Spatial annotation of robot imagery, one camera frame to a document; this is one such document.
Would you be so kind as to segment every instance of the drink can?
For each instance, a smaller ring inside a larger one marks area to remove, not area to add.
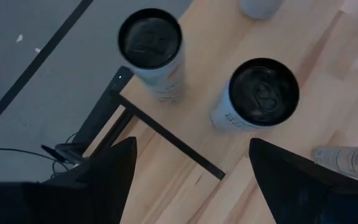
[[[184,92],[185,46],[177,20],[161,9],[142,9],[122,24],[118,45],[129,68],[153,96],[176,102]]]
[[[358,147],[324,146],[314,150],[315,163],[358,178]]]
[[[237,68],[226,83],[211,121],[225,130],[271,128],[293,114],[299,95],[290,69],[269,58],[255,58]]]

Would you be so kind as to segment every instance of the gray floor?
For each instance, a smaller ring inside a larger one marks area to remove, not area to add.
[[[60,27],[79,0],[0,0],[0,98]],[[75,133],[122,64],[116,34],[145,7],[180,17],[191,0],[94,0],[55,51],[0,117],[0,147],[44,154]],[[23,40],[16,42],[22,34]],[[0,152],[0,181],[43,181],[52,162]]]

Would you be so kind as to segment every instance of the black floor stripe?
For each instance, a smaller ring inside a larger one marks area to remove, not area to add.
[[[138,107],[133,105],[130,101],[125,99],[116,91],[111,91],[111,95],[115,98],[122,106],[127,108],[133,115],[137,116],[144,123],[153,128],[156,132],[161,134],[166,140],[176,146],[179,150],[185,153],[188,157],[192,158],[199,165],[204,167],[208,172],[214,175],[219,180],[222,180],[225,176],[225,173],[217,168],[214,164],[212,164],[209,160],[205,159],[202,155],[198,154],[194,149],[184,143],[182,140],[178,139],[175,135],[173,135],[170,131],[165,129],[163,126],[158,124],[158,122],[154,121],[149,115],[145,114]]]
[[[38,70],[48,56],[53,52],[60,41],[66,36],[68,31],[73,27],[77,20],[86,11],[93,0],[82,0],[76,9],[70,14],[66,21],[60,26],[52,38],[48,41],[45,47],[34,58],[31,64],[24,70],[22,75],[16,80],[11,88],[0,99],[0,115],[12,103],[13,99],[19,94],[27,82],[31,79],[34,73]]]

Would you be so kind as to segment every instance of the wood grain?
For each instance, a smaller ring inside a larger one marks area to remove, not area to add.
[[[122,94],[228,173],[219,182],[138,122],[135,179],[122,223],[274,223],[247,155],[259,137],[310,158],[320,145],[358,146],[358,0],[286,0],[269,21],[244,16],[237,0],[195,0],[180,19],[186,42],[186,95],[153,99],[134,77]],[[294,115],[269,130],[224,133],[209,112],[244,61],[270,57],[295,74]]]

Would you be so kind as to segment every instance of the wooden tabletop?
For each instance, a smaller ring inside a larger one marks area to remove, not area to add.
[[[122,94],[227,175],[219,181],[145,123],[132,123],[125,135],[136,136],[138,160],[121,223],[274,223],[243,156],[249,139],[305,157],[319,145],[358,146],[358,0],[285,0],[265,22],[244,16],[237,0],[195,0],[180,24],[187,69],[182,103],[162,105],[136,77]],[[223,85],[255,57],[292,69],[301,86],[295,114],[266,131],[215,130],[209,112]]]
[[[325,144],[358,146],[358,0],[286,0],[269,21],[253,21],[237,0],[195,0],[180,19],[186,42],[186,96],[163,105],[133,78],[122,95],[228,172],[257,136],[301,156]],[[209,112],[246,60],[288,66],[301,88],[294,115],[267,131],[225,133]]]

